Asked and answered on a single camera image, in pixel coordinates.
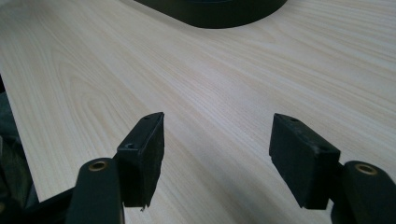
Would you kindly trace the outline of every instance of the metal screw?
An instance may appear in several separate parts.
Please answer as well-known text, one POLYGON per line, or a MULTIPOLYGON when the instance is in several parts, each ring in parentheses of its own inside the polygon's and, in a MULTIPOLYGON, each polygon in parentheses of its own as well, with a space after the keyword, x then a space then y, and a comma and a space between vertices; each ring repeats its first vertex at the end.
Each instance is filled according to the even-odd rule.
POLYGON ((107 168, 107 162, 106 161, 96 161, 93 164, 89 166, 89 170, 96 172, 96 171, 101 171, 105 170, 107 168))
POLYGON ((378 171, 373 166, 370 166, 370 165, 359 163, 359 164, 355 165, 355 168, 358 171, 360 171, 361 173, 364 173, 366 175, 377 175, 378 174, 378 171))

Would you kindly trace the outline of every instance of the light wood grain surface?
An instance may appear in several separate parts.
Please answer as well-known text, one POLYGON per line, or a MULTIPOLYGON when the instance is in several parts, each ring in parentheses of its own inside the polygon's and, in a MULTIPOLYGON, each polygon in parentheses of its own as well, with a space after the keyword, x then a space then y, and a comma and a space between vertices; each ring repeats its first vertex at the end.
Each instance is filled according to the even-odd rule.
POLYGON ((0 73, 40 200, 165 113, 152 205, 128 223, 331 223, 300 209, 268 156, 274 113, 396 179, 396 2, 289 0, 204 30, 133 0, 10 0, 0 73))

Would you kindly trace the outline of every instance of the black plastic mount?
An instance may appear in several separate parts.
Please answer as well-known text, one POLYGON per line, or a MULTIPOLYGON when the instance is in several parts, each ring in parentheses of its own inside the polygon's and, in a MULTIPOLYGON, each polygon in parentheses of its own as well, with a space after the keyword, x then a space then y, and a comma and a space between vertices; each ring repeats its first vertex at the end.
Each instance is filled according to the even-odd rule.
POLYGON ((287 0, 135 0, 191 26, 231 28, 258 21, 287 0))
POLYGON ((0 196, 0 223, 124 223, 123 206, 149 206, 161 174, 164 114, 143 117, 113 159, 81 166, 76 186, 22 210, 0 196))
POLYGON ((340 150, 301 121, 274 115, 269 154, 297 203, 326 209, 334 224, 396 223, 396 185, 363 161, 338 162, 340 150))

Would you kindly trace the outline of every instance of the black object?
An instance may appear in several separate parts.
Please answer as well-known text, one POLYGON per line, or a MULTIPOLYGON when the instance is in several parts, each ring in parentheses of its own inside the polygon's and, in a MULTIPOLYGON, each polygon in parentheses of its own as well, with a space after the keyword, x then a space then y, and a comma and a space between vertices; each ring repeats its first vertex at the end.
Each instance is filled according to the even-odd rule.
POLYGON ((20 208, 38 204, 7 93, 0 93, 0 197, 8 195, 20 208))
POLYGON ((341 165, 340 150, 299 120, 274 115, 270 156, 301 207, 326 209, 331 199, 333 223, 396 223, 390 177, 362 161, 341 165))
POLYGON ((230 28, 258 21, 287 0, 135 0, 163 14, 201 28, 230 28))
POLYGON ((0 93, 2 93, 5 90, 6 88, 4 87, 3 79, 1 78, 1 74, 0 74, 0 93))
POLYGON ((143 117, 114 159, 81 166, 76 186, 21 210, 0 195, 0 223, 124 223, 123 206, 149 206, 163 160, 163 113, 143 117))

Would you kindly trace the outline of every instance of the wood grain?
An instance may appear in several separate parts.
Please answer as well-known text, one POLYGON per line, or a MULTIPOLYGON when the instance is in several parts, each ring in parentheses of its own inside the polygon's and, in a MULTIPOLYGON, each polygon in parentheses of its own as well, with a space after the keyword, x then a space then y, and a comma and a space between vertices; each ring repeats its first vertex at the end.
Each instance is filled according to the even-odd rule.
POLYGON ((289 0, 224 30, 132 0, 11 0, 0 6, 0 73, 40 200, 163 111, 163 172, 128 223, 331 223, 329 209, 300 209, 271 163, 273 115, 395 180, 395 36, 391 0, 289 0))

